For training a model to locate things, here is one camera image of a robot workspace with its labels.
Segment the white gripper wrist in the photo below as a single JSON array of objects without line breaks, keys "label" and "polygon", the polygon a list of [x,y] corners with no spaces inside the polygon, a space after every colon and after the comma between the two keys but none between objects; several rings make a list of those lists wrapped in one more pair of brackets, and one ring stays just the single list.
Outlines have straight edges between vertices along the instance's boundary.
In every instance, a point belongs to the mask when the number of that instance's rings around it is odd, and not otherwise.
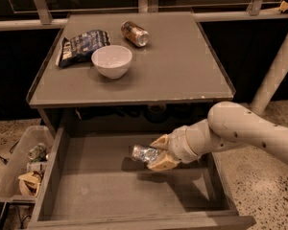
[{"label": "white gripper wrist", "polygon": [[187,142],[187,126],[176,128],[169,135],[160,136],[150,146],[158,150],[164,150],[159,152],[156,159],[147,165],[154,172],[172,170],[180,162],[189,164],[201,158],[200,155],[191,149]]}]

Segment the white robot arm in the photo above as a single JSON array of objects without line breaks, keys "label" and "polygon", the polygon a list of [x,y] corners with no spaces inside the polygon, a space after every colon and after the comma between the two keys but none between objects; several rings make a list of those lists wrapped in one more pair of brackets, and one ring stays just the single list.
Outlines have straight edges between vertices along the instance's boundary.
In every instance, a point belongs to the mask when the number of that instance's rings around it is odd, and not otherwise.
[{"label": "white robot arm", "polygon": [[220,102],[209,109],[205,119],[153,141],[152,146],[161,153],[148,168],[156,172],[171,170],[207,153],[244,145],[262,149],[288,166],[288,127],[268,122],[239,103]]}]

